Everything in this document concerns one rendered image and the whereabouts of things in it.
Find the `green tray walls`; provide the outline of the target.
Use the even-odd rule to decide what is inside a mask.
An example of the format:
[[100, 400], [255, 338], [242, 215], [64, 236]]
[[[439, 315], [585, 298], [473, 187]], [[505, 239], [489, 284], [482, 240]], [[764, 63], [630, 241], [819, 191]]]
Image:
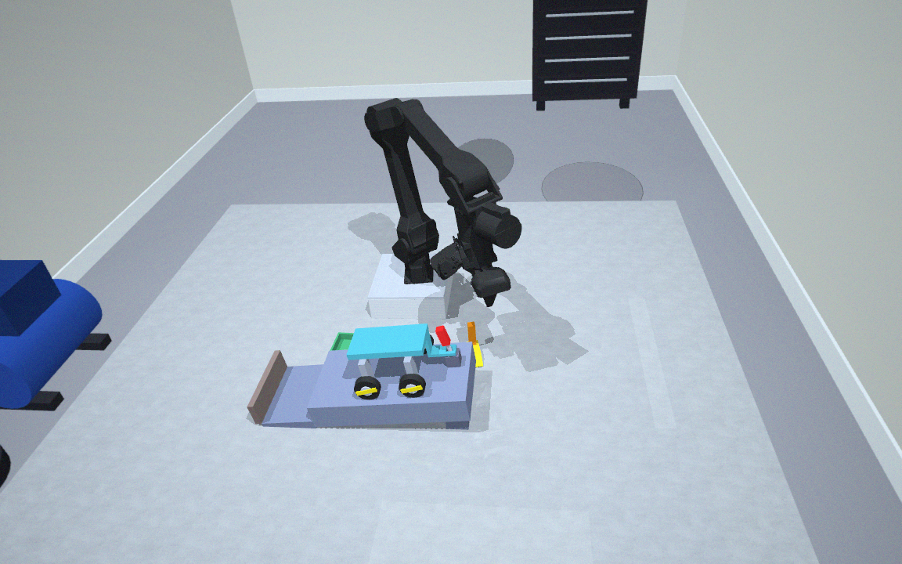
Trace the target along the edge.
[[335, 342], [333, 343], [332, 347], [330, 347], [330, 351], [334, 351], [334, 350], [337, 349], [337, 347], [339, 346], [339, 342], [341, 341], [341, 339], [352, 340], [352, 339], [353, 339], [353, 335], [354, 335], [354, 333], [343, 333], [343, 332], [339, 332], [339, 334], [338, 334], [337, 337], [335, 338]]

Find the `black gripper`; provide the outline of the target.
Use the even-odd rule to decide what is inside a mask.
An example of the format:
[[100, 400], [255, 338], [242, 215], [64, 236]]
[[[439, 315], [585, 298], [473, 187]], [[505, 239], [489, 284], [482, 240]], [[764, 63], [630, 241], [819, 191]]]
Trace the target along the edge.
[[472, 275], [471, 286], [478, 298], [483, 298], [486, 306], [490, 307], [496, 294], [511, 289], [511, 279], [503, 269], [492, 266], [492, 262], [497, 261], [492, 243], [478, 237], [464, 238], [460, 234], [457, 238], [471, 263], [471, 268], [466, 270]]

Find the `blue-grey ramp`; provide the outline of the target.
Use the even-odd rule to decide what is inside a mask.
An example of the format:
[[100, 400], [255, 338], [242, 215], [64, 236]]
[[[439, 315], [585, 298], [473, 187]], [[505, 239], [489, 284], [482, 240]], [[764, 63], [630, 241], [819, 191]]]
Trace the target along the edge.
[[288, 367], [275, 350], [248, 401], [248, 413], [255, 424], [282, 428], [446, 422], [446, 429], [469, 431], [474, 347], [472, 342], [450, 344], [457, 346], [455, 356], [414, 357], [426, 381], [416, 399], [399, 390], [405, 357], [369, 358], [381, 390], [376, 399], [360, 399], [354, 392], [362, 376], [360, 360], [348, 360], [348, 349], [328, 351], [323, 364], [305, 367]]

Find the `red-headed stop pin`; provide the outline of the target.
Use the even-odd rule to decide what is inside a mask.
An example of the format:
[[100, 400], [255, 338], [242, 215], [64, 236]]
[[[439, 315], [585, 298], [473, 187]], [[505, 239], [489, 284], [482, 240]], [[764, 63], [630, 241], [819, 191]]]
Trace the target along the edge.
[[453, 349], [451, 349], [450, 346], [451, 339], [446, 331], [445, 326], [436, 326], [435, 333], [439, 337], [439, 341], [441, 342], [442, 346], [446, 346], [448, 351], [452, 351]]

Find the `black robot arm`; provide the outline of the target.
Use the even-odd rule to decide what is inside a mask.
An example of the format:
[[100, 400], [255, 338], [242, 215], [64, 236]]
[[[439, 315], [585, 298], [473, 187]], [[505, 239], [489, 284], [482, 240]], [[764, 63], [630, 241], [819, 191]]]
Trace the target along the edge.
[[[421, 101], [383, 101], [366, 108], [364, 121], [371, 138], [384, 151], [399, 207], [399, 240], [391, 250], [405, 264], [404, 284], [431, 283], [434, 270], [446, 280], [462, 265], [464, 270], [471, 268], [454, 236], [453, 244], [429, 258], [429, 252], [438, 247], [439, 232], [436, 221], [422, 208], [407, 146], [409, 138], [439, 170], [439, 182], [450, 197], [447, 204], [454, 207], [459, 234], [487, 240], [503, 249], [515, 246], [521, 236], [521, 222], [511, 215], [510, 208], [497, 206], [503, 197], [489, 170], [469, 151], [457, 149], [428, 117]], [[489, 193], [473, 197], [483, 190]]]

